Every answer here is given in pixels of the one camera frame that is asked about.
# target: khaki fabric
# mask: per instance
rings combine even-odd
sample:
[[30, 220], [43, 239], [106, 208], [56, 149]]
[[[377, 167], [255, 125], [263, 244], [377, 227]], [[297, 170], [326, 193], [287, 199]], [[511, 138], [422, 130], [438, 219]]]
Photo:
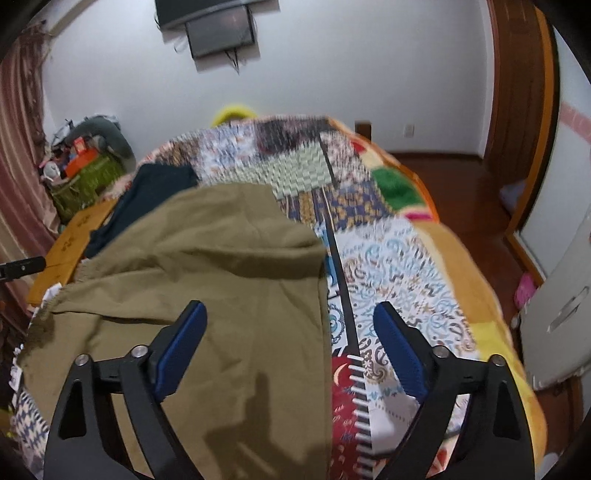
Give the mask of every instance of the khaki fabric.
[[[35, 320], [22, 362], [53, 416], [74, 358], [125, 355], [201, 300], [208, 327], [163, 408], [207, 480], [323, 479], [330, 449], [330, 335], [323, 261], [310, 228], [271, 188], [190, 189], [134, 223]], [[148, 473], [121, 399], [134, 466]]]

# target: bed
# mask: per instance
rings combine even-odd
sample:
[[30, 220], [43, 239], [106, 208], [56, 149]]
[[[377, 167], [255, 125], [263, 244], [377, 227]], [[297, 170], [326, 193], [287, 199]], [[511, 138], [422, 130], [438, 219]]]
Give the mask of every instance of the bed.
[[[541, 461], [546, 423], [498, 299], [461, 242], [439, 222], [420, 179], [394, 157], [334, 119], [273, 117], [182, 135], [138, 168], [145, 163], [191, 165], [200, 187], [270, 184], [285, 215], [323, 240], [333, 373], [331, 479], [374, 478], [418, 410], [372, 330], [373, 308], [385, 300], [432, 345], [446, 345], [464, 358], [499, 353], [507, 359], [535, 461]], [[104, 198], [119, 198], [134, 175], [119, 179]], [[447, 465], [466, 407], [467, 398], [459, 397], [431, 474]], [[48, 425], [26, 386], [18, 395], [15, 429], [29, 465], [40, 469]]]

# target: curtain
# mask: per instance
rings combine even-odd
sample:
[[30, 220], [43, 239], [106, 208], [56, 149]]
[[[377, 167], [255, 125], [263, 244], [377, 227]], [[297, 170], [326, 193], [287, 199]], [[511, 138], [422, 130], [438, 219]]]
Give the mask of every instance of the curtain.
[[[0, 263], [45, 255], [59, 226], [37, 174], [45, 144], [41, 84], [45, 41], [41, 26], [28, 28], [0, 63]], [[15, 301], [26, 312], [31, 282], [25, 277], [1, 285], [0, 300]]]

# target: green patch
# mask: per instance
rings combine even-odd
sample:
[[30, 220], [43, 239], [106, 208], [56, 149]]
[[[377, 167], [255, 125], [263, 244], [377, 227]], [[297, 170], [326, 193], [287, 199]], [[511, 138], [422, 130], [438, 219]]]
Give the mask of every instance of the green patch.
[[394, 210], [411, 205], [425, 205], [421, 194], [402, 172], [393, 168], [378, 168], [371, 173], [382, 196]]

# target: metal screw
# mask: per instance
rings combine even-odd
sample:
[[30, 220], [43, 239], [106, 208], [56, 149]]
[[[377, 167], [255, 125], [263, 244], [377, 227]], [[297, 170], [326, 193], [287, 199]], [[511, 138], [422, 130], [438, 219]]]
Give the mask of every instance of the metal screw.
[[433, 347], [433, 353], [438, 358], [447, 358], [451, 352], [443, 345], [437, 345]]
[[134, 346], [131, 350], [131, 356], [134, 358], [142, 358], [146, 353], [148, 353], [148, 347], [145, 345]]
[[82, 355], [78, 355], [76, 357], [76, 360], [74, 360], [74, 363], [76, 365], [78, 365], [79, 367], [81, 367], [82, 365], [86, 365], [88, 363], [88, 360], [90, 360], [90, 357], [88, 355], [86, 355], [85, 353], [83, 353]]
[[507, 364], [507, 360], [500, 355], [493, 355], [491, 361], [498, 367], [504, 367]]

